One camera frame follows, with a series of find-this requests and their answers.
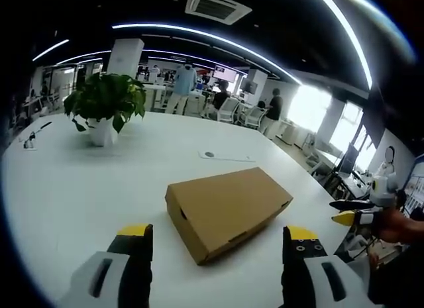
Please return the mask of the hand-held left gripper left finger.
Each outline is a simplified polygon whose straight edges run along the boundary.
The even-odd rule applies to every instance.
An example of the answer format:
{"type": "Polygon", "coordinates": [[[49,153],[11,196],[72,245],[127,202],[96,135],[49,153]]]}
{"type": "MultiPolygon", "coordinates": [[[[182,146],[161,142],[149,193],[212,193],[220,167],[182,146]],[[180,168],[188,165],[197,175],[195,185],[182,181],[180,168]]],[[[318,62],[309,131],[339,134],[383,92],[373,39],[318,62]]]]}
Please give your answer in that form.
{"type": "Polygon", "coordinates": [[[153,225],[121,229],[73,274],[59,307],[149,307],[153,225]]]}

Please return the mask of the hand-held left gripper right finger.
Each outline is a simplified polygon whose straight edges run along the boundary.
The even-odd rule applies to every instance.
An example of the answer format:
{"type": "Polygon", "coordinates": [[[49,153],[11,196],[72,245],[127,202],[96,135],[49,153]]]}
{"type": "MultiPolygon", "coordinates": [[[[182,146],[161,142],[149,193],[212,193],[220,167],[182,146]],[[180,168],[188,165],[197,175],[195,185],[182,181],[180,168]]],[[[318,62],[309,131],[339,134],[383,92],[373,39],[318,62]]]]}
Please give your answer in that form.
{"type": "Polygon", "coordinates": [[[369,307],[364,283],[336,255],[328,255],[314,232],[283,228],[283,307],[369,307]]]}

